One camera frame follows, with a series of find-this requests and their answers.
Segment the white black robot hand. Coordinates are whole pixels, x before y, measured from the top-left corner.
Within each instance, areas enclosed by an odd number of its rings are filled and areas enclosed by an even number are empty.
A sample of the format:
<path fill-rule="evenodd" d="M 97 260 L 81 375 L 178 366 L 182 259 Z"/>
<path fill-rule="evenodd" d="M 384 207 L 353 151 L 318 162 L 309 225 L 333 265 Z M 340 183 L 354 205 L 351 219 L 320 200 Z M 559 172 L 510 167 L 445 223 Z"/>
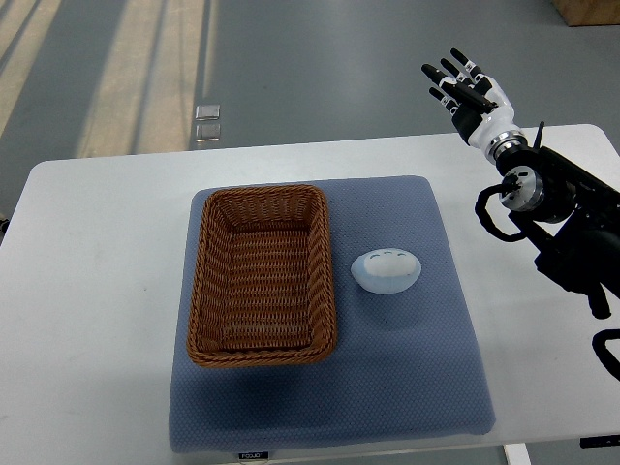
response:
<path fill-rule="evenodd" d="M 430 64 L 423 64 L 421 70 L 448 94 L 435 87 L 428 89 L 429 94 L 452 116 L 452 124 L 459 136 L 475 148 L 489 148 L 497 140 L 522 138 L 522 131 L 513 123 L 512 103 L 499 83 L 458 48 L 453 47 L 450 55 L 460 65 L 442 58 L 440 63 L 447 74 Z M 478 113 L 476 110 L 491 112 Z"/>

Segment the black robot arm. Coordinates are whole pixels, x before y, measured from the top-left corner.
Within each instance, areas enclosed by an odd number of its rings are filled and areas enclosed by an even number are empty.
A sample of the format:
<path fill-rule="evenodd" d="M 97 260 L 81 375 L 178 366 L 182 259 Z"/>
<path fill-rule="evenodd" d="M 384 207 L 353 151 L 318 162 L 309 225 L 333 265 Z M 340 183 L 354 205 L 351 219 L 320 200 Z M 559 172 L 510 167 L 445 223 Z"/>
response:
<path fill-rule="evenodd" d="M 458 135 L 502 177 L 479 193 L 480 224 L 504 242 L 529 240 L 538 272 L 609 318 L 606 295 L 619 293 L 618 191 L 544 146 L 541 134 L 528 141 L 499 83 L 460 50 L 450 54 L 421 70 Z"/>

